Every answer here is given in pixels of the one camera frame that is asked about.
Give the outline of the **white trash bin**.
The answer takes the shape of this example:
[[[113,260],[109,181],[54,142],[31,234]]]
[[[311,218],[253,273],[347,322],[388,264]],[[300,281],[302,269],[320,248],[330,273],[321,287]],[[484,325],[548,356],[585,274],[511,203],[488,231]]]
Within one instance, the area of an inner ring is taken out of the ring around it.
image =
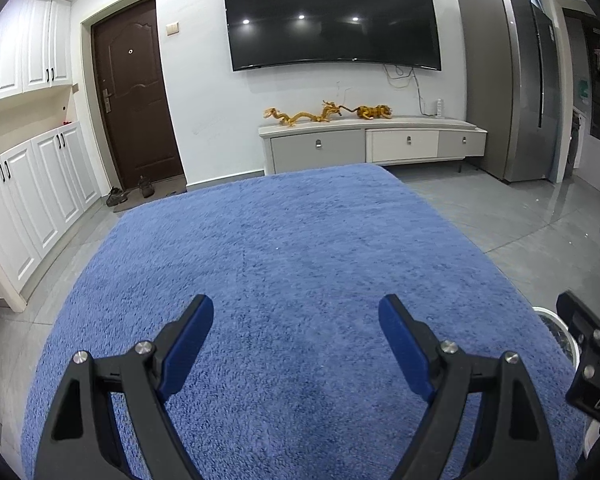
[[[576,370],[580,365],[581,349],[577,341],[569,333],[567,324],[558,316],[554,311],[543,308],[533,307],[533,311],[539,315],[541,321],[545,324],[547,329],[552,333],[554,339],[562,348],[562,352],[571,362],[573,368]]]

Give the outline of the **blue fluffy blanket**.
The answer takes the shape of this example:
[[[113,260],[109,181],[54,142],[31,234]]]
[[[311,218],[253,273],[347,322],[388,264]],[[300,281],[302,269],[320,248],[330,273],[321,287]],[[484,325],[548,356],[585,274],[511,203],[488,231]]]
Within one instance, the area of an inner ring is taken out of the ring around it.
[[[571,363],[493,262],[373,165],[248,179],[126,212],[38,360],[20,444],[27,474],[73,353],[128,351],[199,294],[213,301],[213,325],[166,408],[204,478],[388,478],[426,408],[378,322],[389,294],[466,352],[517,352],[559,474],[572,475],[584,418],[565,400]]]

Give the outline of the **brown shoe left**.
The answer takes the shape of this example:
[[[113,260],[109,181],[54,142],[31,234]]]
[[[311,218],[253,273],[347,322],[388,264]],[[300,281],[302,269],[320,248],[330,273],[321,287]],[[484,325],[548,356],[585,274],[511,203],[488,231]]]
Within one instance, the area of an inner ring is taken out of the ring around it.
[[[114,208],[128,200],[128,193],[121,188],[112,188],[106,198],[106,205]]]

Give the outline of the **brown shoe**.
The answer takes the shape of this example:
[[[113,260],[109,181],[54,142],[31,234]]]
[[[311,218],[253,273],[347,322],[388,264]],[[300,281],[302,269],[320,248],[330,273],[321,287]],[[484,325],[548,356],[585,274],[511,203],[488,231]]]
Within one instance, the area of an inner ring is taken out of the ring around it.
[[[138,180],[137,187],[140,190],[140,195],[143,198],[149,198],[155,194],[155,187],[148,177],[141,176]]]
[[[121,188],[112,188],[106,198],[106,205],[114,208],[128,200],[128,193]]]

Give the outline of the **white cupboard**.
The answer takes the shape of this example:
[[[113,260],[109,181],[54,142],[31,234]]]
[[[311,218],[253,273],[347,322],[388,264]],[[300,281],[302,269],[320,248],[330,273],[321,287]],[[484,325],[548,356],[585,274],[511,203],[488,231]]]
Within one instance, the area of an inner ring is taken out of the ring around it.
[[[53,251],[99,199],[77,122],[0,154],[0,307],[27,309]]]
[[[0,13],[0,100],[72,83],[71,3],[9,0]]]

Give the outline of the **brown shoe right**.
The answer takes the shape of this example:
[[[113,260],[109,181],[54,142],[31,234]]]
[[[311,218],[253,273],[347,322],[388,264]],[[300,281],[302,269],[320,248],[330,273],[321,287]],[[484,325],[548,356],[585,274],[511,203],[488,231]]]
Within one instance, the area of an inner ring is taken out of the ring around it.
[[[155,194],[155,187],[148,177],[141,176],[138,180],[137,187],[140,190],[140,195],[143,198],[149,198]]]

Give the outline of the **brown door mat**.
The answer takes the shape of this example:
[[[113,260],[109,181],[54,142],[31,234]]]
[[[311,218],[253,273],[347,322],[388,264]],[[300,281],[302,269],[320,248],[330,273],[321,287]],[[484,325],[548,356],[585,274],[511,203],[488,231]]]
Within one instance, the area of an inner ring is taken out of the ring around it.
[[[169,196],[185,193],[186,177],[184,174],[180,174],[177,177],[156,181],[152,184],[152,187],[154,188],[154,194],[148,197],[143,196],[139,188],[133,188],[126,193],[126,201],[114,206],[112,211],[115,214],[122,214],[122,212],[154,202],[155,200],[162,200]]]

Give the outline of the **grey refrigerator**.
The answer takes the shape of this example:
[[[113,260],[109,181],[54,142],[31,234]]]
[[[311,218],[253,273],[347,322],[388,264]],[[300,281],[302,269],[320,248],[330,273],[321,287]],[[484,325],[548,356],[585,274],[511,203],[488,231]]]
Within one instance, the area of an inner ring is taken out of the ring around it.
[[[480,167],[505,183],[548,180],[559,133],[552,21],[530,0],[458,0],[466,118],[486,130]]]

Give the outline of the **golden tiger figurine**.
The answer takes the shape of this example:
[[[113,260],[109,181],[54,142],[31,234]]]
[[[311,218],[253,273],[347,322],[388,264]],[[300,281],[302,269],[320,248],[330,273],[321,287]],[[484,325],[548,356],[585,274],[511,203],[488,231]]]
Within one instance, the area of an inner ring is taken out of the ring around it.
[[[354,111],[358,118],[365,120],[392,118],[391,108],[384,104],[377,106],[360,105]]]

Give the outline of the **white tv cabinet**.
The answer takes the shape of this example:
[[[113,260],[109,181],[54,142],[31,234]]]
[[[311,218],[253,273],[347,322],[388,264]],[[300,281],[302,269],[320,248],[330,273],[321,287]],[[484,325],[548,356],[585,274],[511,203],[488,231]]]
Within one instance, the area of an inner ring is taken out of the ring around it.
[[[400,166],[481,157],[486,130],[458,119],[337,119],[259,129],[266,174],[332,166]]]

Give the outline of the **dark brown door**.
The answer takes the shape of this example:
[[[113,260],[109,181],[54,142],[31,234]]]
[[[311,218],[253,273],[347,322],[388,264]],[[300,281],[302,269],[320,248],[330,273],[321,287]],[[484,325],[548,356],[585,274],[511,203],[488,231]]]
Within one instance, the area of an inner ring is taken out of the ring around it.
[[[102,120],[122,186],[184,174],[166,99],[156,0],[140,0],[96,23],[92,48]]]

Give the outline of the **golden dragon figurine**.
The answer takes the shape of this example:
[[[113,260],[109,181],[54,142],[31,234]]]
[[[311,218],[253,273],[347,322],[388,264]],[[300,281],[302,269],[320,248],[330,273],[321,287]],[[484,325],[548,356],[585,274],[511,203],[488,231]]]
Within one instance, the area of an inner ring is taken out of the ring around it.
[[[281,112],[275,107],[266,108],[263,112],[264,118],[274,118],[278,121],[279,125],[293,127],[301,122],[307,120],[308,122],[330,122],[332,116],[341,117],[340,106],[332,101],[324,101],[320,114],[312,114],[309,112],[298,112],[293,115],[288,115]]]

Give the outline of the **white upper cupboard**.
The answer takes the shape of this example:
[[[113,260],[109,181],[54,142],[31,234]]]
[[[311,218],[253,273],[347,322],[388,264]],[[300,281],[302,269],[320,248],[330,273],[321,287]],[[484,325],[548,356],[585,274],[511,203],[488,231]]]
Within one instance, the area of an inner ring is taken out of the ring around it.
[[[72,83],[71,3],[9,0],[0,13],[0,100]]]

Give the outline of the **black wall television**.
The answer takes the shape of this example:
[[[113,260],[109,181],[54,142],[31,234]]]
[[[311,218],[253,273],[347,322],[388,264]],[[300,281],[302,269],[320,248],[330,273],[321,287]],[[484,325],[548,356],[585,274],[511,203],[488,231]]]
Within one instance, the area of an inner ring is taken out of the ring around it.
[[[234,70],[318,62],[440,70],[434,0],[224,0]]]

